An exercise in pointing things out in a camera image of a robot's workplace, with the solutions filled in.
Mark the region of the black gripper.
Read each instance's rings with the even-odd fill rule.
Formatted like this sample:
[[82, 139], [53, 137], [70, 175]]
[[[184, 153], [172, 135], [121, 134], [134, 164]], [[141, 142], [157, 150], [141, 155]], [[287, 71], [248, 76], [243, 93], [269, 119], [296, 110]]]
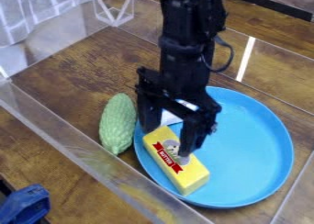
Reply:
[[[181, 44], [173, 39], [160, 38], [158, 47], [158, 71], [145, 67], [137, 69], [138, 121], [141, 131], [149, 133], [158, 127], [162, 109], [182, 119], [177, 154], [186, 157], [216, 131], [220, 106], [204, 90], [212, 71], [215, 42], [209, 39], [199, 44]], [[188, 101], [199, 109], [192, 111], [176, 102], [177, 99]]]

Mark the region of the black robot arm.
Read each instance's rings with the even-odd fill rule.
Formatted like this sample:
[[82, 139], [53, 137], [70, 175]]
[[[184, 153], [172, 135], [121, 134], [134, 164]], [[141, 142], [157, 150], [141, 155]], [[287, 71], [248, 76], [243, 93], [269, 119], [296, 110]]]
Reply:
[[221, 0], [158, 0], [162, 29], [156, 71], [137, 69], [137, 112], [141, 130], [160, 125], [161, 111], [182, 120], [177, 154], [186, 157], [216, 129], [221, 106], [205, 93], [217, 32], [224, 28]]

